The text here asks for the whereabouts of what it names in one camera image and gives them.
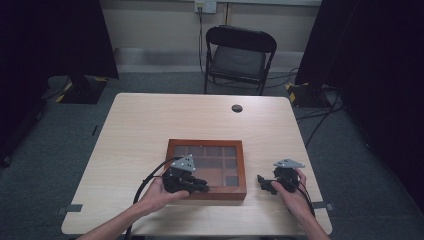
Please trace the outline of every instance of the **gripper camera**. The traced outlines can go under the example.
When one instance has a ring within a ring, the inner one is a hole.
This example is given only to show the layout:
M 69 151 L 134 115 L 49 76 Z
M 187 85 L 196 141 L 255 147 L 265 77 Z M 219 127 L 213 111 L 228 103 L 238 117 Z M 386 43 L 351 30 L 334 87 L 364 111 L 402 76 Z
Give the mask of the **gripper camera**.
M 190 194 L 209 191 L 208 182 L 192 176 L 194 170 L 192 155 L 176 159 L 162 175 L 165 190 L 170 193 L 186 190 Z
M 303 168 L 305 165 L 293 161 L 291 159 L 283 159 L 281 161 L 275 162 L 274 166 L 274 177 L 277 178 L 279 182 L 288 192 L 295 192 L 299 187 L 299 179 L 295 168 Z M 258 175 L 258 182 L 261 185 L 261 189 L 271 192 L 272 195 L 277 194 L 277 190 L 271 185 L 272 181 L 275 180 L 265 180 L 261 175 Z

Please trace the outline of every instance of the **baseboard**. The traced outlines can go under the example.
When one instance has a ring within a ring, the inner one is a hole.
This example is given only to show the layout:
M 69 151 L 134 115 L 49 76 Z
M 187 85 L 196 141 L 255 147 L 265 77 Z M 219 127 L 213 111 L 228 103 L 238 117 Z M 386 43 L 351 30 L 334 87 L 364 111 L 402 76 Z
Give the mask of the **baseboard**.
M 196 51 L 145 50 L 117 48 L 114 52 L 118 72 L 197 72 L 200 71 Z M 303 52 L 277 52 L 271 72 L 289 72 L 298 68 Z M 205 54 L 201 56 L 204 65 Z

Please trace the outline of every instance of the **white wall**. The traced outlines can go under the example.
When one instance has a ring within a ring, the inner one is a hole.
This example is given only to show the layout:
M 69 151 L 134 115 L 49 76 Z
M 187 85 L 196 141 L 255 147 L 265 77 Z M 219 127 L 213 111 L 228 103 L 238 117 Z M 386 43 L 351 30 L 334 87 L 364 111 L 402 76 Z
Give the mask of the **white wall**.
M 101 4 L 113 48 L 138 48 L 150 53 L 186 52 L 193 56 L 198 52 L 200 24 L 193 1 L 102 0 Z M 291 65 L 296 65 L 300 63 L 318 9 L 317 4 L 218 2 L 216 14 L 203 14 L 203 34 L 225 21 L 265 31 L 277 41 L 274 61 L 287 61 L 287 56 L 294 56 L 295 63 Z

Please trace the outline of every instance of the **black stand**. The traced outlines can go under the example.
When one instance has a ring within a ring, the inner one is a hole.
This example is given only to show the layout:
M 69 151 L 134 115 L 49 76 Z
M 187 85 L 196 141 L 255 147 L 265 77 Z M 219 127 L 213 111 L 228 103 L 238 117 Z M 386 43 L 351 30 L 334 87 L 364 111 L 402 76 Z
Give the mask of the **black stand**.
M 298 108 L 328 108 L 331 104 L 321 88 L 311 85 L 286 85 L 289 99 Z
M 97 104 L 103 89 L 105 88 L 106 80 L 96 80 L 85 76 L 69 76 L 72 85 L 65 89 L 62 96 L 57 100 L 59 103 L 71 104 Z

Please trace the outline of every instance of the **chair backrest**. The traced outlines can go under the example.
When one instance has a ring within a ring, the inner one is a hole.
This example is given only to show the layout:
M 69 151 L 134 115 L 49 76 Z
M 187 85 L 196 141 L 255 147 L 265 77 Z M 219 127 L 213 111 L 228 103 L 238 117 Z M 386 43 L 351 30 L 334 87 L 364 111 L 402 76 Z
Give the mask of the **chair backrest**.
M 268 33 L 219 25 L 210 28 L 206 33 L 206 42 L 219 46 L 239 48 L 250 51 L 274 53 L 277 49 L 275 39 Z

